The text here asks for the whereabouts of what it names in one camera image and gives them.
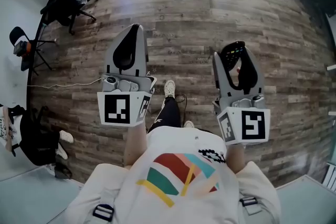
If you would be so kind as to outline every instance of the light blue surface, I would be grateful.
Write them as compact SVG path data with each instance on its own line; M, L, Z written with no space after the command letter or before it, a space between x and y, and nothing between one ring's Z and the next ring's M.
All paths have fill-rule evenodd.
M46 224L79 193L76 183L56 179L42 167L0 182L1 224Z
M278 189L281 224L336 223L336 194L308 176Z

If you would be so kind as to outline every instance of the seated person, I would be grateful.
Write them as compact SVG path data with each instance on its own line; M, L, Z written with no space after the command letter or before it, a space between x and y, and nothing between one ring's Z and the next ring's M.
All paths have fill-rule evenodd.
M59 140L73 143L73 139L65 131L42 134L30 119L29 112L19 105L12 109L5 106L0 109L0 142L9 152L12 146L18 144L35 165L54 163L56 155L67 159L68 155Z
M245 163L242 145L181 128L175 83L167 81L162 110L146 134L129 128L124 168L100 164L65 211L66 223L246 223L278 224L280 202L258 166ZM114 209L111 222L103 207Z

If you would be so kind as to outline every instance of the buckle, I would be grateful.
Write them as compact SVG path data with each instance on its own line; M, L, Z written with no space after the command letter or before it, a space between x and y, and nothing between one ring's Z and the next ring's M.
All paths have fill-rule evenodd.
M239 200L244 207L249 205L256 205L258 203L257 199L255 197L245 197Z
M114 214L114 209L107 204L97 205L92 213L96 218L100 218L110 222Z

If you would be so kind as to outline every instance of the shoe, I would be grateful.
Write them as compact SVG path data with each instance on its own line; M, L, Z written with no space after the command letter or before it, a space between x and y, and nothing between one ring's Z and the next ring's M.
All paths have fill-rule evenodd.
M195 125L192 121L186 121L183 125L183 128L195 128Z
M61 156L63 159L68 159L68 154L62 148L62 146L61 146L60 143L58 143L58 149L56 151L56 154L59 155L59 156Z
M173 80L168 80L164 85L164 100L161 109L164 108L164 101L167 97L175 98L175 82Z
M73 143L74 137L70 133L67 133L66 131L60 131L59 139L67 141L69 143Z

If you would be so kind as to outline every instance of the white t-shirt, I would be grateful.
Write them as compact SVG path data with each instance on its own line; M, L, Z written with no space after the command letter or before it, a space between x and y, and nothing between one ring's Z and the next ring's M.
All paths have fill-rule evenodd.
M12 145L19 144L22 140L20 123L22 115L14 117L14 124L9 121L9 129L12 131ZM3 108L0 108L0 143L6 146L7 144L7 135L6 135L6 125Z
M112 223L238 223L239 193L253 196L278 223L276 190L252 162L234 174L221 137L195 128L162 126L128 171L98 165L66 210L67 223L87 223L102 194L114 193Z

